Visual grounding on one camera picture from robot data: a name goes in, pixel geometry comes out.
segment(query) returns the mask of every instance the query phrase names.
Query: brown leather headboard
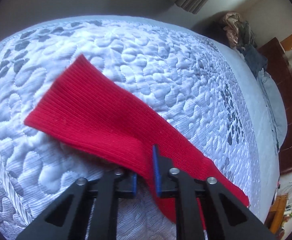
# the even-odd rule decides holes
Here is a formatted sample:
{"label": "brown leather headboard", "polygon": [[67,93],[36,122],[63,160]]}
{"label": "brown leather headboard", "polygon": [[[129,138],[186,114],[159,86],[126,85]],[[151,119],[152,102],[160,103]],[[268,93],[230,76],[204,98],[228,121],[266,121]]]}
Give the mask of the brown leather headboard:
{"label": "brown leather headboard", "polygon": [[286,110],[288,129],[279,152],[279,170],[282,175],[292,172],[292,68],[276,38],[259,48],[258,51],[268,59],[267,72],[278,86]]}

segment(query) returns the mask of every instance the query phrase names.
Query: white quilt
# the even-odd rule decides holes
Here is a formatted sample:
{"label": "white quilt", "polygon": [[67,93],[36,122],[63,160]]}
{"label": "white quilt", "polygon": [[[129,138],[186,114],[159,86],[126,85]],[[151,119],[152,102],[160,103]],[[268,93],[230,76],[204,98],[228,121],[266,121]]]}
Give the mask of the white quilt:
{"label": "white quilt", "polygon": [[[258,215],[254,129],[237,80],[210,39],[145,23],[60,20],[0,43],[0,231],[7,239],[15,239],[76,178],[97,178],[109,167],[23,125],[81,53],[212,159]],[[142,183],[136,199],[121,200],[117,239],[175,237],[174,225]]]}

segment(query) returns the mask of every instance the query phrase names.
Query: metal rivet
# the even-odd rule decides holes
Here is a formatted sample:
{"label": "metal rivet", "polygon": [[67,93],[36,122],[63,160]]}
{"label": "metal rivet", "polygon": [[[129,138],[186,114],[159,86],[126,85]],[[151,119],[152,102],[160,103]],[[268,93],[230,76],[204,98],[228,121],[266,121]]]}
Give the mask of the metal rivet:
{"label": "metal rivet", "polygon": [[217,179],[214,178],[214,177],[209,177],[209,178],[207,179],[207,182],[208,182],[209,184],[211,184],[211,185],[214,185],[214,184],[217,183]]}
{"label": "metal rivet", "polygon": [[87,179],[85,179],[85,178],[79,178],[79,179],[76,180],[76,184],[79,185],[79,186],[85,185],[86,182],[87,182]]}
{"label": "metal rivet", "polygon": [[124,171],[122,169],[116,169],[115,170],[115,175],[122,175],[124,173]]}
{"label": "metal rivet", "polygon": [[172,174],[172,175],[176,175],[180,172],[180,170],[178,168],[171,168],[169,170],[169,173]]}

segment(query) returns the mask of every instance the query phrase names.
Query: mattress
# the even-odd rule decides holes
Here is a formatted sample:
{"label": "mattress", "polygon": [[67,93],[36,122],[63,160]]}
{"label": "mattress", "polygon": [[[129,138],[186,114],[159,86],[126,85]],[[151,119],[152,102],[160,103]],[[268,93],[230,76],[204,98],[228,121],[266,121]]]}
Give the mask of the mattress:
{"label": "mattress", "polygon": [[[262,94],[244,61],[174,25],[77,17],[33,26],[0,43],[0,231],[7,239],[15,239],[76,178],[95,179],[111,167],[23,125],[81,53],[211,158],[248,195],[251,211],[266,218],[278,156],[267,140]],[[117,238],[174,239],[174,225],[142,182],[138,188],[136,199],[120,201]]]}

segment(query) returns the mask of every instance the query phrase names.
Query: red fabric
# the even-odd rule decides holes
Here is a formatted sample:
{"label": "red fabric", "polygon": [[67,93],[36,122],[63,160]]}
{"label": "red fabric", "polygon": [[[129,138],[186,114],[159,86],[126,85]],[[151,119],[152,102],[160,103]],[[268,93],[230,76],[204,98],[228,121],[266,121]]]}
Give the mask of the red fabric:
{"label": "red fabric", "polygon": [[[25,124],[58,140],[133,170],[155,196],[152,146],[196,179],[217,178],[245,206],[248,197],[184,136],[149,106],[118,87],[81,55],[57,78]],[[175,221],[173,199],[156,198]]]}

